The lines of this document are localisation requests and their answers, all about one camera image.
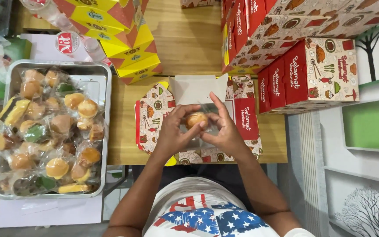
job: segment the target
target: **star print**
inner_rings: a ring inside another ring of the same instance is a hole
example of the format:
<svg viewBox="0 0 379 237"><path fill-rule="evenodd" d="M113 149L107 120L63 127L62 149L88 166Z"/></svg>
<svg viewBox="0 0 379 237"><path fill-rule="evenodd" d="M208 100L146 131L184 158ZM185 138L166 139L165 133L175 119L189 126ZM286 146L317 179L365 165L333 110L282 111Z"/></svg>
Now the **star print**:
<svg viewBox="0 0 379 237"><path fill-rule="evenodd" d="M227 224L226 226L229 226L230 229L232 229L232 227L235 227L235 226L233 225L233 223L230 223L230 222L228 222L228 224Z"/></svg>
<svg viewBox="0 0 379 237"><path fill-rule="evenodd" d="M232 217L235 218L235 220L236 220L236 219L239 219L238 215L236 215L236 214L233 214Z"/></svg>

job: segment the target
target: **person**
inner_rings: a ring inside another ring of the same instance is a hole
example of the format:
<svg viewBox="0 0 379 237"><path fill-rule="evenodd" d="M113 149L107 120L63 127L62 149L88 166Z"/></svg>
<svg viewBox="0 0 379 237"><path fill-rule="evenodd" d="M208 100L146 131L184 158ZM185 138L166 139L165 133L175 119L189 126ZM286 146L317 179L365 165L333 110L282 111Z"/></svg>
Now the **person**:
<svg viewBox="0 0 379 237"><path fill-rule="evenodd" d="M203 132L205 122L182 133L182 118L200 105L176 106L164 119L147 164L115 208L104 237L314 236L302 229L245 144L225 105L213 92L210 98L218 114L207 116L219 129L218 135ZM233 156L237 164L164 167L196 136Z"/></svg>

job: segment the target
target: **american flag print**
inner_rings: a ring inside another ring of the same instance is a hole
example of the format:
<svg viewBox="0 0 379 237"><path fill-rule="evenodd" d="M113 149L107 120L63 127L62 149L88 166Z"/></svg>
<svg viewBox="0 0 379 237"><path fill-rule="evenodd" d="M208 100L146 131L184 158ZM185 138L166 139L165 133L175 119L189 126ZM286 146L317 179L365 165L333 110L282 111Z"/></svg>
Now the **american flag print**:
<svg viewBox="0 0 379 237"><path fill-rule="evenodd" d="M259 216L205 194L175 202L153 226L201 237L235 237L246 231L269 228Z"/></svg>

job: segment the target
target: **metal tray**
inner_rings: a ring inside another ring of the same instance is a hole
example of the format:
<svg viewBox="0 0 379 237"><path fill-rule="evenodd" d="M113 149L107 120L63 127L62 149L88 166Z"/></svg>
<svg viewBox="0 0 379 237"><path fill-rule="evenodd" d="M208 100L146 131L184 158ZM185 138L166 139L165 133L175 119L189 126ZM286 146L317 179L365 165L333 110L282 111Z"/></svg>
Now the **metal tray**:
<svg viewBox="0 0 379 237"><path fill-rule="evenodd" d="M53 66L59 66L59 68L70 75L70 78L74 81L80 82L80 85L88 83L86 88L88 89L88 96L98 102L99 105L105 108L104 118L106 124L109 126L110 118L110 101L112 92L112 72L103 63L95 62L59 62L59 61L36 61L36 60L18 60L11 64L7 73L7 84L5 87L4 106L7 101L15 94L20 92L20 85L22 83L20 77L19 68L42 68L50 69ZM107 153L108 153L108 138L105 137L102 143L102 170L100 187L92 192L86 194L57 194L49 193L31 197L17 197L13 195L0 194L0 199L55 199L55 198L89 198L95 197L103 191L106 181L106 165L107 165ZM6 165L7 161L0 157L0 167Z"/></svg>

